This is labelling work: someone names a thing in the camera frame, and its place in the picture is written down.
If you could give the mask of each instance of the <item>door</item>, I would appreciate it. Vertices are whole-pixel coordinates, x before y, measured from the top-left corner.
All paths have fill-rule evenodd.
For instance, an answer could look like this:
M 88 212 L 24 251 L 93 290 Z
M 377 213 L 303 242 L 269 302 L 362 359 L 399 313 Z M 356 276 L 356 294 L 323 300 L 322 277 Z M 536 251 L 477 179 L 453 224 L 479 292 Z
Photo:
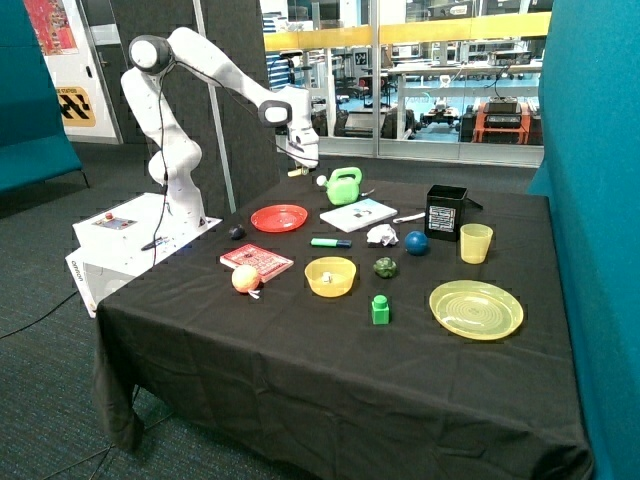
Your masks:
M 76 0 L 24 0 L 24 4 L 58 92 L 69 139 L 122 143 L 84 12 Z

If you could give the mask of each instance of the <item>red poster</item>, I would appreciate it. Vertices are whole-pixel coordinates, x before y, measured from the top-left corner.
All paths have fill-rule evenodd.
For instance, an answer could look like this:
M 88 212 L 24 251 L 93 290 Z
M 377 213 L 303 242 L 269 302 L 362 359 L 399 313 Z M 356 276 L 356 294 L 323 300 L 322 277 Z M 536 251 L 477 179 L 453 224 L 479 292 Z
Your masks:
M 62 0 L 24 0 L 43 55 L 78 53 Z

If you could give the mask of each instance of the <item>glass wall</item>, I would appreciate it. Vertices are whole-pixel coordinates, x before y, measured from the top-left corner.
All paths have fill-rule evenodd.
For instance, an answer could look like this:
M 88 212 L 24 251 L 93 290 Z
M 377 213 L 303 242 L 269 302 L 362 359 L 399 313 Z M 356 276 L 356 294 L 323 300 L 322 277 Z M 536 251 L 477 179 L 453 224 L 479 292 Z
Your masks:
M 310 89 L 321 153 L 540 163 L 538 85 L 552 0 L 262 7 L 273 32 L 265 33 L 271 86 Z

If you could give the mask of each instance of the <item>plastic cup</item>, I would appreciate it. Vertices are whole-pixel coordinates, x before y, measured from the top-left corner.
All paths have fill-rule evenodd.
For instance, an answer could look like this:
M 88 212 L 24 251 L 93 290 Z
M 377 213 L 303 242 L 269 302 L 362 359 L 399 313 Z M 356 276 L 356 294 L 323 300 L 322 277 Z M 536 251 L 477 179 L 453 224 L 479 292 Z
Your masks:
M 468 223 L 460 228 L 460 256 L 467 263 L 478 264 L 487 258 L 493 229 L 479 223 Z

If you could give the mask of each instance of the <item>orange machine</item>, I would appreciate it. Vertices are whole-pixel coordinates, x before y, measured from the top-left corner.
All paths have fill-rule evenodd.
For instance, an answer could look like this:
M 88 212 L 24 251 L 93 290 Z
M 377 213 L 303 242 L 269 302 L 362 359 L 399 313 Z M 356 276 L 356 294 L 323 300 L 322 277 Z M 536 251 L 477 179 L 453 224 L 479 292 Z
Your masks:
M 531 111 L 513 97 L 493 97 L 481 103 L 475 119 L 473 142 L 527 145 Z

